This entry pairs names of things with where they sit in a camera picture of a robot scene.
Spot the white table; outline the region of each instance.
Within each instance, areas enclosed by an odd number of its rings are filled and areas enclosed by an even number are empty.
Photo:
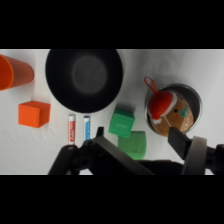
[[[136,107],[134,131],[146,131],[148,160],[169,159],[182,162],[167,143],[147,126],[144,101],[147,87],[145,76],[160,80],[159,87],[184,83],[200,94],[203,116],[188,136],[208,139],[215,147],[224,143],[224,50],[150,50],[119,49],[124,64],[124,82],[116,100],[106,109],[91,114],[91,137],[99,126],[105,137],[117,144],[117,137],[108,133],[117,104]],[[28,85],[0,92],[0,174],[47,174],[59,150],[68,143],[68,115],[51,94],[45,79],[45,62],[49,49],[0,49],[0,54],[29,63],[35,80]],[[36,100],[51,104],[49,124],[34,129],[18,125],[18,105]],[[83,114],[77,115],[76,143],[83,143]]]

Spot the frying pan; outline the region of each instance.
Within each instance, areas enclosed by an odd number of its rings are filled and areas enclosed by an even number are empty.
[[[52,49],[47,57],[46,78],[63,106],[93,113],[116,98],[123,67],[115,49]]]

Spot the green block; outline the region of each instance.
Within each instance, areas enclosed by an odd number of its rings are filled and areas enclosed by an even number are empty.
[[[129,138],[135,123],[132,113],[116,109],[111,120],[109,133]]]

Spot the orange block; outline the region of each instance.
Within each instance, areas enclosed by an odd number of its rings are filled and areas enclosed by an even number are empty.
[[[50,120],[50,104],[31,101],[19,105],[19,124],[40,128]]]

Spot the orange cup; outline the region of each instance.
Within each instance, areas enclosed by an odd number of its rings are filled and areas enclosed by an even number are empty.
[[[0,91],[32,82],[34,72],[30,65],[0,55]]]

